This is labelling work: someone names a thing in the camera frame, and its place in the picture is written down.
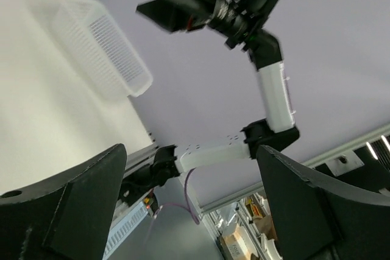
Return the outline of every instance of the light fixture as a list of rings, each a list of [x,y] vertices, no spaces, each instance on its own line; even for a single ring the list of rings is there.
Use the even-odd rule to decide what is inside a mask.
[[[371,153],[372,157],[377,160],[378,156],[375,153],[374,149],[372,148],[371,144],[369,144],[369,142],[366,142],[366,145],[367,145],[368,149],[370,150],[370,153]]]
[[[390,144],[389,144],[388,139],[383,135],[381,136],[381,139],[382,139],[383,143],[386,145],[386,147],[388,148],[388,151],[390,152]]]

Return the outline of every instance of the cable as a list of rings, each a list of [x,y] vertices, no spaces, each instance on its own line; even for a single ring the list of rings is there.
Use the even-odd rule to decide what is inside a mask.
[[[154,222],[157,218],[157,216],[159,215],[159,213],[161,212],[161,210],[166,207],[166,206],[175,206],[175,207],[179,207],[179,208],[182,208],[184,209],[185,211],[189,212],[189,214],[191,215],[192,219],[194,220],[195,224],[196,225],[200,225],[200,220],[197,218],[197,216],[195,215],[195,213],[193,213],[192,209],[191,209],[191,205],[190,205],[190,200],[188,198],[188,181],[190,179],[190,176],[191,174],[194,172],[195,169],[192,169],[188,172],[186,178],[185,178],[185,182],[184,182],[184,198],[185,198],[185,201],[186,201],[186,206],[185,205],[181,205],[181,204],[178,204],[178,203],[173,203],[173,202],[168,202],[168,203],[164,203],[162,204],[153,214],[152,216],[152,222],[151,224],[149,225],[149,228],[147,229],[147,233],[146,233],[146,236],[145,236],[145,240],[144,240],[144,246],[146,245],[146,242],[149,240],[150,236],[151,236],[151,232],[152,232],[152,229],[153,229],[153,226],[154,226]]]

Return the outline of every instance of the basket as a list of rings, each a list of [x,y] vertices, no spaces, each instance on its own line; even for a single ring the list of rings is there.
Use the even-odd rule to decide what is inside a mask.
[[[139,96],[152,75],[107,9],[97,0],[60,0],[57,38],[108,99]]]

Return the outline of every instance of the white table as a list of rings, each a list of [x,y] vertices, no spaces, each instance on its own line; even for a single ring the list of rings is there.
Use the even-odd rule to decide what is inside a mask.
[[[152,144],[128,99],[109,102],[55,42],[58,0],[0,0],[0,194],[123,143]]]

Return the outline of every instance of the white plastic basket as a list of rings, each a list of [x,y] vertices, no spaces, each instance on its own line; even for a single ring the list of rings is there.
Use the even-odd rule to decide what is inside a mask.
[[[52,29],[108,99],[139,96],[153,78],[107,9],[97,0],[60,0]]]

